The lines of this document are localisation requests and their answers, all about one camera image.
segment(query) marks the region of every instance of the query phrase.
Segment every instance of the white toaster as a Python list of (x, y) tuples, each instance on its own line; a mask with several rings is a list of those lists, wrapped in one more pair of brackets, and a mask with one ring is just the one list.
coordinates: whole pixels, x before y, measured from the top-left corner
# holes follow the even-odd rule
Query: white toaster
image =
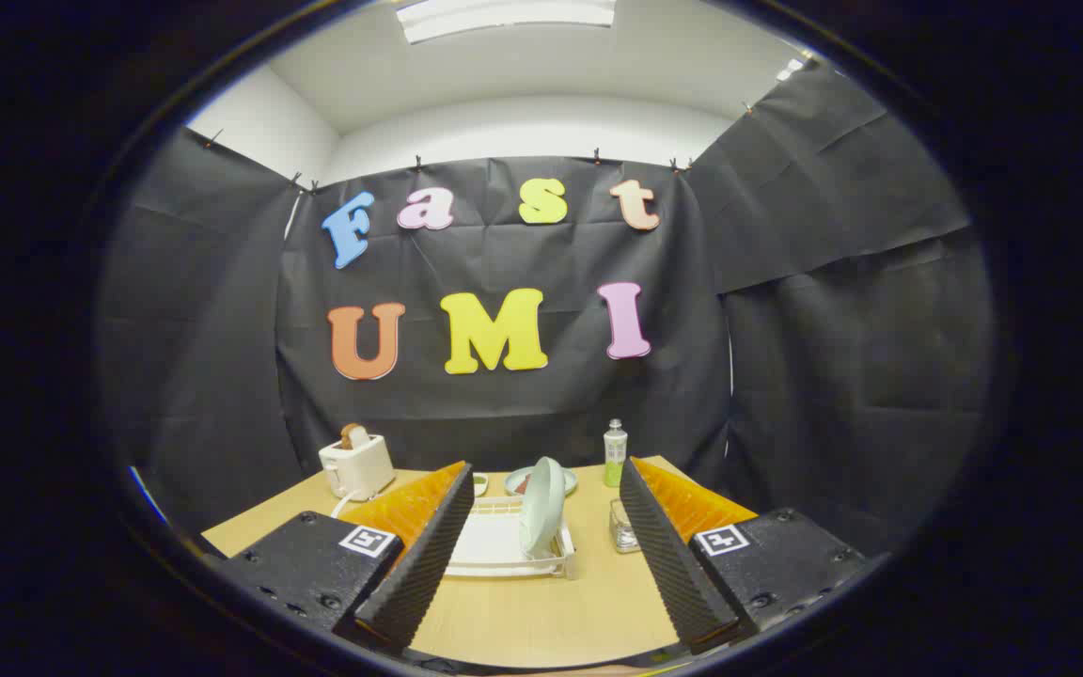
[(387, 441), (381, 434), (366, 433), (365, 428), (349, 432), (353, 450), (340, 448), (340, 443), (319, 450), (319, 466), (328, 480), (328, 489), (338, 498), (352, 502), (369, 500), (395, 479)]

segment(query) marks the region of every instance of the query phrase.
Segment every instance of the blue letter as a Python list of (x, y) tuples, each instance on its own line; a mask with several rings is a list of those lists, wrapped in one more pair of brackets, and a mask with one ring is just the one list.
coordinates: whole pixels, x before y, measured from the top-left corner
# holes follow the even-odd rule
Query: blue letter
[[(368, 190), (364, 190), (324, 219), (322, 227), (331, 235), (331, 245), (337, 248), (337, 262), (334, 264), (337, 270), (349, 265), (350, 261), (365, 252), (366, 240), (357, 239), (357, 234), (361, 232), (366, 235), (370, 229), (370, 218), (362, 209), (370, 205), (374, 205), (374, 196), (370, 196)], [(349, 211), (353, 211), (353, 216), (349, 216)]]

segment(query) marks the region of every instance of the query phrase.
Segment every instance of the white wall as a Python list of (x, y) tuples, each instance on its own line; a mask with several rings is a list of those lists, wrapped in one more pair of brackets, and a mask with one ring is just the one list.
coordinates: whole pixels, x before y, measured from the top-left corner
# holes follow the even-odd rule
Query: white wall
[(331, 126), (270, 66), (236, 81), (186, 127), (208, 139), (220, 132), (217, 143), (288, 179), (303, 172), (298, 184), (304, 187), (322, 180), (339, 141)]
[(601, 157), (688, 165), (734, 120), (665, 103), (605, 96), (519, 96), (409, 113), (340, 138), (319, 184), (469, 158)]

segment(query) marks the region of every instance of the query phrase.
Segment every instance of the black curtain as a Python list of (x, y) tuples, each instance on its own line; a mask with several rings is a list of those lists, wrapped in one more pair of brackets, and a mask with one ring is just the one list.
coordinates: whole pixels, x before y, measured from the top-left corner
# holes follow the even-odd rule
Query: black curtain
[[(112, 421), (192, 531), (318, 471), (352, 420), (386, 434), (396, 467), (503, 471), (601, 463), (621, 418), (631, 454), (876, 552), (928, 513), (973, 441), (995, 321), (980, 239), (908, 128), (828, 66), (777, 87), (687, 172), (572, 158), (383, 172), (302, 196), (285, 243), (296, 190), (203, 145), (184, 132), (156, 160), (103, 288)], [(536, 177), (566, 187), (562, 222), (517, 213)], [(656, 231), (621, 218), (610, 187), (628, 179), (653, 190)], [(453, 225), (401, 227), (426, 187), (454, 192)], [(322, 223), (364, 190), (368, 249), (337, 270)], [(643, 289), (643, 359), (605, 354), (608, 282)], [(522, 287), (545, 295), (549, 365), (444, 372), (442, 297), (473, 292), (494, 316)], [(395, 368), (340, 376), (328, 311), (364, 309), (369, 359), (370, 309), (389, 301), (407, 308)]]
[[(556, 224), (526, 224), (519, 190), (534, 177), (559, 179), (569, 211)], [(621, 218), (613, 185), (653, 190), (656, 231)], [(417, 188), (449, 188), (454, 223), (405, 231), (395, 216)], [(336, 270), (322, 223), (358, 193), (368, 209), (369, 248)], [(663, 454), (696, 480), (719, 485), (730, 402), (725, 314), (714, 295), (695, 198), (682, 173), (632, 162), (510, 158), (440, 164), (421, 171), (361, 177), (305, 196), (283, 255), (278, 355), (284, 407), (303, 471), (317, 450), (357, 420), (386, 434), (396, 467), (435, 468), (467, 459), (504, 471), (550, 455), (563, 466), (602, 463), (602, 434), (624, 421), (629, 452)], [(610, 318), (597, 288), (641, 286), (638, 311), (652, 351), (611, 360)], [(469, 291), (490, 316), (512, 288), (538, 288), (542, 350), (549, 365), (447, 374), (448, 316), (443, 296)], [(400, 356), (378, 381), (349, 381), (331, 364), (326, 313), (358, 305), (358, 352), (378, 352), (375, 303), (407, 305)]]
[(733, 493), (876, 552), (970, 450), (995, 317), (944, 173), (879, 103), (813, 66), (688, 177), (733, 347)]
[(274, 296), (298, 190), (180, 132), (104, 256), (103, 402), (121, 461), (196, 532), (300, 480), (280, 416)]

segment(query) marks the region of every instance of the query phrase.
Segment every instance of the table surface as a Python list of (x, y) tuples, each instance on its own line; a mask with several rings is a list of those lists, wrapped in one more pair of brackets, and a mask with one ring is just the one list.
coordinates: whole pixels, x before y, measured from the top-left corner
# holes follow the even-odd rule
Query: table surface
[[(648, 460), (687, 477), (662, 457)], [(605, 487), (603, 466), (571, 470), (579, 484), (566, 497), (563, 516), (575, 543), (576, 578), (446, 575), (417, 630), (414, 650), (467, 663), (556, 667), (624, 659), (678, 641), (641, 552), (621, 554), (613, 547), (610, 500), (618, 497), (618, 489)], [(396, 470), (387, 490), (426, 474)], [(487, 476), (484, 496), (506, 496), (508, 473)], [(336, 505), (322, 471), (203, 536), (232, 557), (300, 511), (328, 515)]]

